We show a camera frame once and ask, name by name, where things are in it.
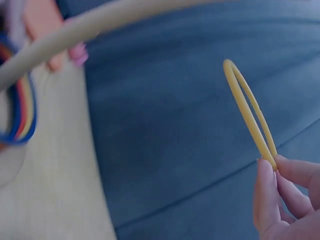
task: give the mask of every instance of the white surface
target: white surface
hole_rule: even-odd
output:
[[[0,239],[112,240],[83,72],[68,63],[49,75],[40,66],[34,78],[37,129],[16,179],[0,189]]]

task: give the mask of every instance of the blue fabric surface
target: blue fabric surface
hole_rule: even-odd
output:
[[[74,16],[104,1],[66,2]],[[88,43],[95,150],[120,240],[257,239],[259,153],[222,62],[232,59],[246,78],[279,151],[317,159],[319,6],[207,4]]]

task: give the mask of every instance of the person's fingers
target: person's fingers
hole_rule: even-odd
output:
[[[25,40],[25,25],[23,14],[26,0],[7,0],[5,12],[5,24],[8,29],[9,38],[13,43],[22,47]]]
[[[320,211],[297,220],[282,230],[282,240],[318,240],[320,236]]]
[[[287,222],[288,224],[293,224],[296,220],[294,217],[290,216],[285,210],[282,204],[278,204],[279,206],[279,212],[280,212],[280,218],[282,221]]]
[[[254,192],[253,192],[253,224],[255,228],[259,231],[259,194],[258,194],[258,178],[254,184]]]
[[[288,210],[295,218],[301,219],[315,210],[308,196],[304,195],[292,182],[276,173],[278,192]]]
[[[258,180],[258,224],[259,233],[264,235],[273,225],[281,221],[278,207],[278,191],[276,178],[271,164],[264,159],[258,160],[257,168]]]
[[[276,156],[278,171],[285,179],[305,187],[309,191],[310,202],[314,210],[320,209],[320,164],[289,160]]]

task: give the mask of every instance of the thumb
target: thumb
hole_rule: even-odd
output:
[[[264,236],[268,230],[281,221],[276,176],[271,164],[264,159],[258,160],[257,187],[259,188],[258,199],[260,199],[258,229],[260,235]]]

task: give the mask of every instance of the beige tube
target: beige tube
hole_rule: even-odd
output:
[[[19,51],[0,67],[0,90],[23,74],[81,41],[172,10],[214,0],[114,0],[89,10],[58,31]]]

